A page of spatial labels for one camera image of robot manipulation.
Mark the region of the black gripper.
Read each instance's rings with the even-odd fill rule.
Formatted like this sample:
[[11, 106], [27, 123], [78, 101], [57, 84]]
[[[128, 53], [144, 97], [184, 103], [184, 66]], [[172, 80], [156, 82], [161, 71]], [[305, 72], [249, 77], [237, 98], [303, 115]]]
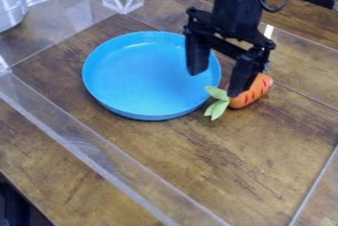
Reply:
[[224, 38], [236, 38], [254, 47], [237, 57], [233, 68], [228, 96], [238, 97], [249, 91], [257, 76], [265, 72], [270, 52], [277, 45], [258, 30], [266, 0], [214, 0], [213, 11], [190, 7], [185, 26], [186, 67], [192, 76], [209, 68], [212, 44], [206, 38], [220, 34]]

